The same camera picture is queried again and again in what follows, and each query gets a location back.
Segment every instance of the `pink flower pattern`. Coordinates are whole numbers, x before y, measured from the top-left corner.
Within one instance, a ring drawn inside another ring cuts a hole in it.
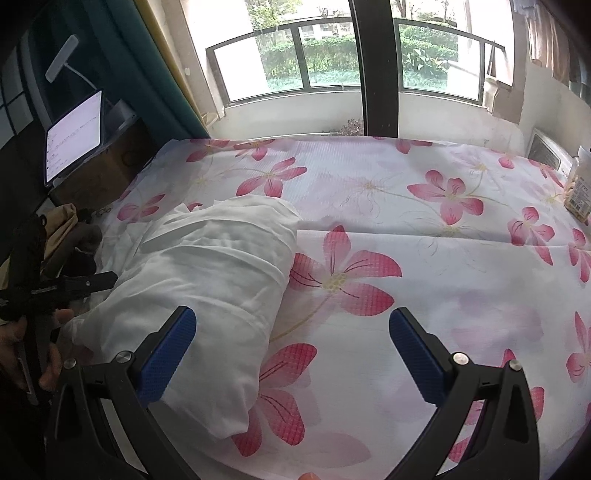
[[[270,171],[261,172],[262,175],[243,181],[236,191],[240,197],[252,192],[254,189],[265,184],[263,190],[268,197],[281,198],[283,193],[283,182],[294,179],[308,171],[306,167],[291,167],[296,162],[295,157],[280,161],[273,165]]]
[[[409,185],[407,189],[421,200],[441,203],[440,214],[446,224],[458,223],[464,211],[471,215],[482,215],[484,203],[480,199],[463,196],[466,185],[462,179],[449,179],[446,189],[443,187],[443,175],[437,170],[429,170],[425,179],[428,183]]]
[[[540,172],[544,176],[545,179],[547,179],[548,177],[550,177],[552,180],[554,180],[554,183],[556,185],[558,185],[561,188],[564,188],[564,185],[562,185],[562,182],[558,178],[558,175],[556,174],[556,170],[555,169],[553,169],[549,165],[544,165],[543,163],[540,163],[540,162],[535,161],[535,160],[530,160],[530,163],[534,167],[538,167],[540,169]]]
[[[164,196],[164,193],[155,195],[142,205],[126,203],[120,208],[119,213],[117,213],[117,218],[122,222],[129,219],[129,223],[135,223],[148,215],[156,213],[158,210],[156,203],[162,200]]]
[[[505,350],[505,353],[503,355],[501,367],[504,367],[509,360],[515,360],[515,354],[508,348]],[[534,404],[535,420],[540,421],[540,418],[542,417],[542,414],[544,412],[545,391],[542,387],[530,388],[530,395],[531,401]],[[468,412],[468,415],[466,417],[466,421],[464,422],[464,425],[476,425],[476,423],[478,422],[478,418],[480,417],[480,413],[482,412],[482,407],[484,407],[483,400],[473,402],[472,406],[470,407],[470,411]],[[450,450],[449,454],[447,455],[447,458],[449,458],[454,463],[459,463],[462,459],[462,456],[464,455],[464,452],[466,451],[466,448],[468,447],[468,443],[470,443],[470,438],[472,438],[472,435],[461,440],[460,442],[457,442]]]
[[[545,244],[554,237],[554,229],[550,225],[535,225],[540,220],[540,214],[534,207],[526,207],[521,213],[523,220],[513,219],[507,224],[511,243],[523,247],[529,239],[540,258],[548,265],[554,265],[550,249]]]
[[[187,157],[187,163],[203,160],[208,155],[215,153],[230,143],[229,140],[207,140],[205,143],[201,139],[191,139],[190,141],[191,143],[198,143],[202,147]]]
[[[574,242],[569,243],[570,264],[574,267],[581,262],[581,282],[589,281],[589,267],[591,267],[591,252],[583,247],[587,243],[585,234],[581,230],[573,228]]]
[[[402,277],[392,258],[360,250],[349,257],[351,241],[342,225],[324,237],[324,265],[298,253],[290,272],[289,286],[295,290],[320,290],[343,310],[358,316],[378,315],[394,304],[388,293],[359,278]]]
[[[425,142],[423,140],[405,140],[404,138],[396,138],[394,140],[396,150],[404,155],[408,155],[412,147],[432,147],[433,142]]]
[[[499,158],[499,164],[501,164],[501,167],[503,168],[508,168],[509,170],[513,170],[513,168],[515,168],[515,163],[513,162],[513,159],[515,158],[514,155],[503,155],[501,158]]]
[[[272,144],[274,141],[275,141],[275,139],[260,140],[260,141],[255,141],[255,142],[245,142],[245,143],[240,143],[238,145],[234,145],[235,150],[240,150],[236,154],[236,156],[240,157],[241,155],[251,153],[252,158],[254,158],[256,161],[260,161],[267,154],[267,151],[268,151],[267,145]]]
[[[202,206],[203,206],[203,204],[202,204],[202,203],[199,203],[199,202],[193,202],[193,203],[189,203],[189,204],[187,205],[187,209],[189,210],[189,212],[192,212],[193,210],[195,210],[195,208],[196,208],[196,209],[199,209],[199,207],[202,207]]]
[[[242,456],[253,455],[262,445],[259,412],[266,418],[273,434],[288,445],[297,445],[304,439],[306,428],[296,399],[280,388],[294,383],[316,353],[316,347],[309,343],[294,343],[279,350],[262,365],[258,397],[248,412],[248,430],[232,436]]]
[[[587,370],[591,367],[591,328],[587,330],[579,312],[574,313],[574,329],[582,353],[571,353],[566,361],[566,370],[573,383],[583,381],[587,377]]]

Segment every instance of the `plastic container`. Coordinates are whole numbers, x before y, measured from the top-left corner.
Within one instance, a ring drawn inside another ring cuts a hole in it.
[[[573,162],[564,188],[564,206],[581,223],[591,213],[591,153],[585,147],[579,148],[579,162]]]

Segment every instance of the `mattress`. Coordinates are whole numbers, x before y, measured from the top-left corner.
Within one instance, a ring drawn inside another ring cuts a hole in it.
[[[172,141],[100,218],[99,263],[116,269],[129,226],[181,203],[255,193],[303,218],[248,432],[212,443],[155,407],[197,473],[206,458],[225,477],[385,478],[434,413],[388,335],[389,313],[405,306],[449,351],[523,364],[546,479],[591,414],[591,238],[563,206],[564,181],[535,161],[441,142]],[[294,352],[305,368],[274,378]],[[481,408],[443,469],[461,458]]]

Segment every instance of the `tablet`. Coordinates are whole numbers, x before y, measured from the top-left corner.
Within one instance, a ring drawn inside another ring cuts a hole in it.
[[[45,155],[45,184],[65,170],[73,170],[103,141],[102,91],[59,119],[48,131]]]

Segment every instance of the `window frame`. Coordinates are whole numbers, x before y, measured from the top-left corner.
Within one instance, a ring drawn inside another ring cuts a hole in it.
[[[485,38],[479,37],[474,35],[470,32],[465,32],[462,30],[458,30],[457,28],[453,27],[445,27],[442,25],[437,25],[430,22],[421,22],[417,20],[408,20],[406,18],[393,18],[393,27],[394,27],[394,36],[396,42],[396,51],[397,51],[397,65],[398,65],[398,91],[399,92],[408,92],[408,93],[416,93],[419,95],[426,95],[432,97],[439,97],[439,98],[446,98],[452,100],[458,100],[461,102],[472,103],[474,105],[483,105],[484,101],[484,88],[485,88],[485,77],[487,72],[491,72],[491,61],[489,61],[488,68],[486,65],[486,48],[485,45],[489,44],[492,46],[491,50],[491,58],[494,55],[495,50],[498,48],[502,52],[505,52],[505,47],[492,41],[487,40]],[[245,103],[256,102],[258,100],[264,100],[269,98],[277,98],[287,95],[295,95],[299,93],[314,93],[314,92],[339,92],[339,91],[360,91],[362,89],[361,83],[359,85],[326,85],[326,86],[312,86],[310,84],[310,75],[308,73],[308,67],[306,63],[306,57],[304,54],[302,39],[300,35],[300,27],[307,27],[311,25],[320,25],[320,24],[334,24],[334,23],[352,23],[353,30],[355,32],[355,24],[353,23],[352,17],[330,17],[330,18],[314,18],[310,20],[302,20],[302,21],[295,21],[289,22],[283,25],[278,25],[276,27],[269,27],[264,28],[263,30],[256,30],[244,35],[240,35],[235,38],[230,38],[226,41],[220,42],[216,45],[206,48],[206,57],[211,66],[212,74],[215,79],[217,88],[220,92],[220,97],[222,98],[222,102],[224,107],[230,107],[234,105],[243,105]],[[445,92],[439,92],[438,90],[427,90],[427,89],[413,89],[413,88],[406,88],[404,87],[404,74],[402,70],[402,44],[400,39],[400,25],[412,25],[416,27],[422,28],[431,28],[432,30],[440,30],[447,33],[451,33],[454,35],[458,35],[461,37],[466,37],[471,40],[475,40],[479,42],[480,45],[480,69],[479,69],[479,93],[478,99],[472,99],[469,97],[463,97],[459,95],[452,95]],[[273,33],[276,31],[281,30],[290,30],[291,31],[291,38],[294,43],[294,50],[295,50],[295,57],[298,63],[298,69],[300,71],[300,77],[302,80],[302,88],[298,89],[289,89],[289,90],[281,90],[278,92],[268,92],[263,93],[260,95],[253,95],[250,97],[245,97],[236,100],[230,100],[228,95],[228,90],[226,88],[226,84],[223,79],[223,75],[217,61],[216,57],[216,50],[222,47],[226,47],[228,45],[232,45],[242,40],[246,40],[248,38],[255,38],[263,34]],[[355,37],[357,44],[359,45],[359,39],[357,35]],[[360,77],[361,77],[361,59],[358,59],[359,62],[359,70],[360,70]]]

